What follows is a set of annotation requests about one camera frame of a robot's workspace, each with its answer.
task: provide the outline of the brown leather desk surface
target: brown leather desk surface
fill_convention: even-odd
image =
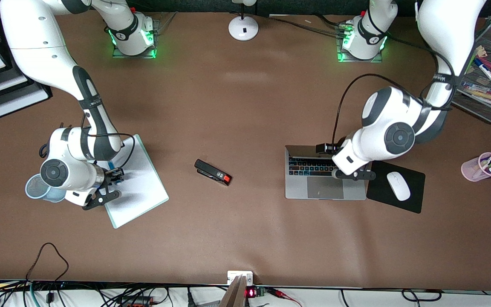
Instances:
[[[24,278],[51,241],[70,263],[66,280],[220,284],[227,270],[243,269],[263,284],[491,290],[491,180],[469,182],[459,169],[491,151],[491,125],[461,110],[437,139],[392,161],[427,175],[421,214],[284,197],[284,146],[329,142],[353,78],[378,72],[417,94],[433,75],[431,56],[389,41],[383,64],[344,64],[334,39],[260,17],[255,39],[235,41],[233,17],[177,14],[155,60],[112,59],[95,12],[58,18],[117,129],[142,137],[170,200],[113,229],[104,208],[27,198],[39,146],[60,122],[80,123],[76,100],[54,90],[0,119],[0,278]],[[325,27],[312,16],[290,19]],[[392,29],[420,41],[413,19]],[[366,99],[383,86],[357,82],[338,137],[360,128]],[[234,176],[231,186],[197,174],[198,158]],[[63,268],[47,249],[32,277]]]

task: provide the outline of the white bracket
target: white bracket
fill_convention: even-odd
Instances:
[[[230,284],[236,276],[245,276],[247,286],[253,286],[253,272],[251,271],[228,271],[226,273],[226,284]]]

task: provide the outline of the notebook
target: notebook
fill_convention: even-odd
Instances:
[[[169,200],[168,193],[154,169],[142,139],[138,134],[134,136],[134,139],[136,140],[134,151],[128,163],[123,167],[124,180],[119,185],[110,187],[110,191],[121,191],[121,196],[105,204],[105,209],[115,229]],[[131,149],[132,138],[128,138],[124,140],[124,147],[111,160],[111,163],[115,167],[121,166]],[[98,165],[109,169],[109,163],[105,161],[99,161]]]

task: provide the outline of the white robotic arm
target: white robotic arm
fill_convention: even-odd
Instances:
[[[91,0],[1,0],[0,14],[16,64],[33,80],[73,95],[83,109],[90,128],[60,128],[49,140],[41,178],[48,185],[66,190],[66,200],[89,206],[92,196],[121,170],[107,171],[88,161],[109,161],[121,148],[111,120],[94,82],[68,53],[55,14],[78,14],[90,9]],[[138,54],[148,47],[142,37],[144,19],[132,14],[124,0],[95,6],[114,35],[120,37],[123,53]]]
[[[423,1],[417,16],[419,31],[452,69],[436,56],[437,70],[425,101],[394,87],[370,96],[362,113],[363,128],[347,136],[332,158],[343,173],[350,175],[370,161],[397,158],[415,142],[428,142],[440,133],[447,111],[439,108],[448,104],[456,78],[469,59],[476,19],[485,1]],[[376,2],[371,0],[371,9]]]

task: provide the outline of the silver laptop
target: silver laptop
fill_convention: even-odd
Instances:
[[[365,181],[335,179],[330,155],[315,146],[285,146],[285,198],[293,200],[366,200]]]

